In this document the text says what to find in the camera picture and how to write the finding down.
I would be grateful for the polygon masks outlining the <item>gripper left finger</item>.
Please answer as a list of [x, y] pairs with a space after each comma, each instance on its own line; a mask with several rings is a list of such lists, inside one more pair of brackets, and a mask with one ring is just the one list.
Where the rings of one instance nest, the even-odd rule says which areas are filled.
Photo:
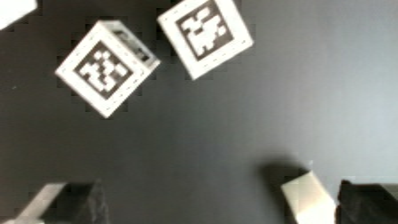
[[48, 183], [11, 224], [112, 224], [101, 182]]

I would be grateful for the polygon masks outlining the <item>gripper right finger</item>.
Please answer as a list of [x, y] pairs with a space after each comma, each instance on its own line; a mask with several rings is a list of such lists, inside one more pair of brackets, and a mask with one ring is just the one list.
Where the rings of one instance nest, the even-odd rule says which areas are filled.
[[315, 172], [281, 185], [297, 224], [398, 224], [398, 184], [341, 180], [332, 199]]

